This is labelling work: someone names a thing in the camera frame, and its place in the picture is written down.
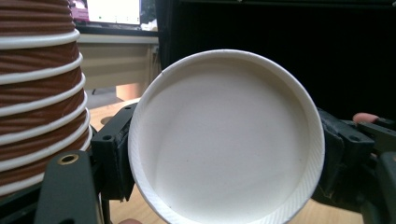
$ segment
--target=metal bolt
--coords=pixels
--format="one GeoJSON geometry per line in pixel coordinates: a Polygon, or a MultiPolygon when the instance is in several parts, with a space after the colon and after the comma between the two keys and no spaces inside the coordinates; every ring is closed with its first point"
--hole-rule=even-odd
{"type": "Polygon", "coordinates": [[[60,165],[68,165],[68,164],[71,164],[71,163],[73,163],[73,162],[75,162],[77,160],[78,160],[78,154],[70,154],[70,155],[66,155],[66,156],[61,157],[58,160],[58,164],[60,164],[60,165]]]}

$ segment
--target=stack of paper cups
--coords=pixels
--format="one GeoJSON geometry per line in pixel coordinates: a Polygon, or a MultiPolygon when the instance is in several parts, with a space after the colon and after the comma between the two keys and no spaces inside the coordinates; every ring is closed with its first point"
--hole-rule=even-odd
{"type": "Polygon", "coordinates": [[[0,198],[48,161],[90,148],[85,77],[67,0],[0,1],[0,198]]]}

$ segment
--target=monitor screen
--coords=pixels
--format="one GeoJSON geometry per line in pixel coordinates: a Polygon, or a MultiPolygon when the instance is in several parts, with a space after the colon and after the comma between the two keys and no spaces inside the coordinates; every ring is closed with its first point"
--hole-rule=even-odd
{"type": "Polygon", "coordinates": [[[89,20],[140,25],[140,0],[87,0],[89,20]]]}

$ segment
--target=table surface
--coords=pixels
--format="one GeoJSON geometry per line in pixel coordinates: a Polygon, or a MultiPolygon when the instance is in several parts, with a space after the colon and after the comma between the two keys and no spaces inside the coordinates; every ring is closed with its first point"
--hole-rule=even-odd
{"type": "MultiPolygon", "coordinates": [[[[114,116],[126,105],[137,103],[139,99],[125,101],[114,105],[105,105],[90,110],[91,126],[99,131],[106,120],[114,116]]],[[[120,223],[126,218],[134,218],[143,224],[164,224],[159,216],[143,199],[138,188],[134,186],[131,199],[128,202],[110,202],[111,221],[120,223]]],[[[289,222],[289,224],[363,224],[361,214],[330,207],[313,200],[309,200],[305,207],[289,222]]]]}

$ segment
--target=finger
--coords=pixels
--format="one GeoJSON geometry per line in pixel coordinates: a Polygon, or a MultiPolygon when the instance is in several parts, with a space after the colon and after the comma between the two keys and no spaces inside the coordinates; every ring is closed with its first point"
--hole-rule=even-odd
{"type": "Polygon", "coordinates": [[[142,224],[142,223],[137,220],[128,218],[128,219],[125,219],[122,222],[120,222],[120,224],[142,224]]]}
{"type": "Polygon", "coordinates": [[[352,120],[356,123],[359,123],[359,122],[373,123],[377,119],[378,119],[377,115],[368,114],[368,113],[357,113],[356,115],[353,116],[352,120]]]}

